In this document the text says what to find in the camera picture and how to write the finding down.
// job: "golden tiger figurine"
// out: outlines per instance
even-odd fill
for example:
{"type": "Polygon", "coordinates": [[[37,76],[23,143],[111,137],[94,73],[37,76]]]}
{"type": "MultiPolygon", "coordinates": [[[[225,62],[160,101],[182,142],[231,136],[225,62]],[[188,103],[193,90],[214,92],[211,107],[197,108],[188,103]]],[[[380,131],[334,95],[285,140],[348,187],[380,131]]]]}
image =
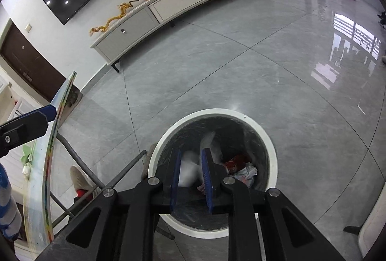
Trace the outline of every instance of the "golden tiger figurine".
{"type": "Polygon", "coordinates": [[[102,32],[105,32],[107,30],[107,28],[109,27],[110,23],[116,19],[121,19],[122,17],[124,17],[126,15],[126,11],[130,8],[130,7],[133,7],[133,4],[132,2],[138,2],[140,0],[134,0],[134,1],[130,1],[128,3],[122,3],[120,5],[118,5],[118,8],[120,9],[120,12],[121,14],[118,15],[118,16],[115,16],[115,17],[112,17],[110,18],[106,25],[105,26],[100,26],[98,28],[91,28],[90,30],[90,35],[93,35],[94,32],[99,32],[99,31],[102,31],[102,32]]]}

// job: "red sock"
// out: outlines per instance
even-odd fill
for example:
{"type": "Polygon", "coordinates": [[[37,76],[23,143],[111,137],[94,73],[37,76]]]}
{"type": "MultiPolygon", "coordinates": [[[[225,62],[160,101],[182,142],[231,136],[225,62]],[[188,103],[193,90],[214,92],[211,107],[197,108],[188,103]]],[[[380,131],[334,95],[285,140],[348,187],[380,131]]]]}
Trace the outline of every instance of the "red sock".
{"type": "MultiPolygon", "coordinates": [[[[88,192],[88,190],[84,190],[84,189],[79,189],[76,191],[79,198],[84,196],[87,192],[88,192]]],[[[92,199],[93,199],[93,194],[88,195],[88,197],[86,198],[87,201],[91,201],[92,199]]]]}

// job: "table top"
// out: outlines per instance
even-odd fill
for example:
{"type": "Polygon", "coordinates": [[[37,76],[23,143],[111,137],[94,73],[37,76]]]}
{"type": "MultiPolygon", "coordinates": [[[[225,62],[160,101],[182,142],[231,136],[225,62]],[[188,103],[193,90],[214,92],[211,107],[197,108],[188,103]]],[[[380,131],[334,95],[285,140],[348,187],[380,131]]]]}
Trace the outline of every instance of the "table top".
{"type": "Polygon", "coordinates": [[[46,134],[35,141],[32,149],[30,177],[24,185],[24,224],[30,252],[35,256],[54,240],[49,196],[51,164],[59,121],[75,76],[73,72],[51,101],[56,118],[48,123],[46,134]]]}

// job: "white rim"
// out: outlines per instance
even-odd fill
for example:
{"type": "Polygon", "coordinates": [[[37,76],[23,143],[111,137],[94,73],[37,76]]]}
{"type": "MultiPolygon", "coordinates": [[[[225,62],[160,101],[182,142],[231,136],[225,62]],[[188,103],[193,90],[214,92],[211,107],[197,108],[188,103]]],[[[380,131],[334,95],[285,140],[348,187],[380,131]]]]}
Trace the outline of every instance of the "white rim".
{"type": "MultiPolygon", "coordinates": [[[[257,134],[264,142],[267,150],[267,154],[268,154],[269,173],[268,173],[267,189],[275,187],[277,182],[277,158],[276,158],[275,147],[273,146],[273,143],[270,137],[265,132],[265,130],[250,117],[242,113],[232,111],[232,110],[227,110],[227,109],[207,109],[207,110],[194,112],[180,119],[172,127],[170,127],[167,130],[167,132],[161,137],[156,148],[154,149],[153,156],[150,160],[147,177],[153,177],[155,175],[157,170],[158,160],[161,156],[161,152],[165,148],[165,145],[167,144],[167,142],[169,142],[169,140],[174,136],[174,134],[177,131],[179,131],[181,128],[185,127],[186,125],[196,120],[207,118],[207,117],[218,117],[218,116],[232,117],[233,119],[236,119],[244,124],[249,125],[257,132],[257,134]]],[[[160,214],[160,216],[173,229],[191,237],[213,239],[213,238],[221,238],[221,237],[228,236],[228,228],[220,229],[217,231],[204,231],[204,230],[194,229],[189,226],[186,226],[181,222],[177,221],[174,217],[172,217],[169,214],[160,214]]]]}

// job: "white tv cabinet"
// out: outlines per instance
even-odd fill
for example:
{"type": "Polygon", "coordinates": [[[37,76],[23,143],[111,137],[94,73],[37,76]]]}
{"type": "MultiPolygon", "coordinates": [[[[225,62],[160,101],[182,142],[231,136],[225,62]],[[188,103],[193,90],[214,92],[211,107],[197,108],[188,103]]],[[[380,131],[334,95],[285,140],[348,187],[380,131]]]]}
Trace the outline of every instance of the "white tv cabinet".
{"type": "Polygon", "coordinates": [[[116,63],[137,43],[179,15],[209,0],[148,0],[100,34],[91,48],[117,72],[116,63]]]}

